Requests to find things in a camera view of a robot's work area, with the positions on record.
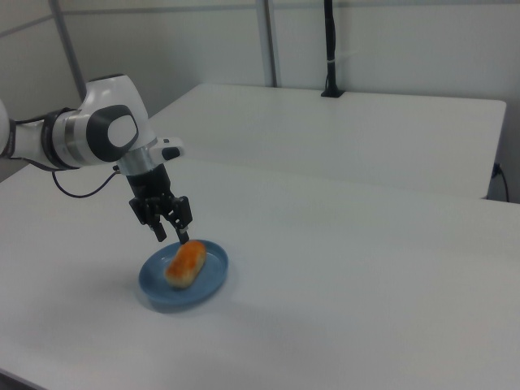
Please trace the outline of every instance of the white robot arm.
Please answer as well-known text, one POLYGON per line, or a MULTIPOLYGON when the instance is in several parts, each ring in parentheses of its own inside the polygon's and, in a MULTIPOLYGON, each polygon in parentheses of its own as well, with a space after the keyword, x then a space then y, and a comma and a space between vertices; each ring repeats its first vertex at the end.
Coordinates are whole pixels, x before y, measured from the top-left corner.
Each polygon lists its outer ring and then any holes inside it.
POLYGON ((159 241, 166 238, 160 217, 170 222, 181 244, 192 221, 187 197, 170 190, 164 162, 184 154, 179 138, 157 138, 135 85, 125 75, 91 80, 77 109, 14 121, 0 101, 0 158, 18 158, 46 171, 117 163, 135 197, 130 206, 159 241))

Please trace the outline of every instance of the white tabletop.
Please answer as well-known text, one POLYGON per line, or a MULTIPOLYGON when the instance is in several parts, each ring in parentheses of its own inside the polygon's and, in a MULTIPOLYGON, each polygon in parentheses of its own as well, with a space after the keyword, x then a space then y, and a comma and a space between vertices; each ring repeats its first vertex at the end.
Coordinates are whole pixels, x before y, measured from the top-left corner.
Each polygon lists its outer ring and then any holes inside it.
POLYGON ((153 118, 195 158, 480 198, 505 103, 199 85, 153 118))
MULTIPOLYGON (((59 177, 79 193, 110 171, 59 177)), ((185 311, 137 287, 167 242, 123 177, 84 200, 34 167, 0 184, 3 370, 55 390, 518 389, 516 205, 190 158, 168 171, 191 237, 230 259, 185 311)))

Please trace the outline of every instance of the plate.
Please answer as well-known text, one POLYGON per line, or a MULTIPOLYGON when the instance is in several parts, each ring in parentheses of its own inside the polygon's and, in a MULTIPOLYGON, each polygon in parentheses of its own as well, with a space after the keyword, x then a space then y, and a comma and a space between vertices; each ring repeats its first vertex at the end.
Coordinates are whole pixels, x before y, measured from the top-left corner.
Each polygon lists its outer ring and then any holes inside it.
POLYGON ((139 272, 139 286, 151 301, 171 306, 192 305, 219 289, 228 274, 228 255, 214 242, 198 241, 206 247, 206 261, 188 288, 173 288, 164 278, 164 270, 177 254, 179 242, 160 249, 146 260, 139 272))

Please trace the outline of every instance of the bread roll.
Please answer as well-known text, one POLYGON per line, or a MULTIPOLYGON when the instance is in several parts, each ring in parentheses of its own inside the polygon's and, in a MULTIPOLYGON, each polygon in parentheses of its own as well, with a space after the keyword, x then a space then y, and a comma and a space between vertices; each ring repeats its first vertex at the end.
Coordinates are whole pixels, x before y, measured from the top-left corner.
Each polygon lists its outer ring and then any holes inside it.
POLYGON ((181 245, 170 265, 164 271, 167 282, 176 288, 189 287, 206 260, 206 247, 199 241, 181 245))

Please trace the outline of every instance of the black cable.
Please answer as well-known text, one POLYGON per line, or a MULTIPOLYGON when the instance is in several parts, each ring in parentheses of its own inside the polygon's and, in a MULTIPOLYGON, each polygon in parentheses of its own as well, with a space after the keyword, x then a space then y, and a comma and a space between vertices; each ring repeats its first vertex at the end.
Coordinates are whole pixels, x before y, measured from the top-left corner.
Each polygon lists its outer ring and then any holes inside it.
POLYGON ((52 172, 52 179, 54 180, 54 184, 56 184, 56 187, 58 187, 58 189, 64 193, 65 195, 69 196, 69 197, 74 197, 76 199, 82 199, 84 197, 92 197, 93 195, 95 195, 96 193, 98 193, 99 191, 101 191, 103 189, 103 187, 105 187, 109 181, 112 180, 112 178, 116 175, 118 175, 119 171, 116 171, 114 172, 113 174, 111 174, 110 176, 108 176, 108 179, 105 180, 105 183, 101 184, 101 186, 99 186, 96 190, 92 191, 91 193, 86 193, 85 195, 75 195, 74 193, 69 193, 66 189, 64 189, 59 183, 58 183, 58 179, 56 178, 56 172, 52 172))
POLYGON ((46 118, 47 115, 40 115, 40 116, 37 116, 35 118, 31 118, 31 119, 24 119, 24 120, 16 120, 15 123, 16 124, 30 124, 31 122, 37 122, 38 120, 43 120, 46 118))
POLYGON ((509 203, 509 189, 507 187, 507 180, 505 179, 504 171, 502 171, 502 168, 500 169, 500 174, 502 175, 502 180, 504 181, 505 201, 509 203))

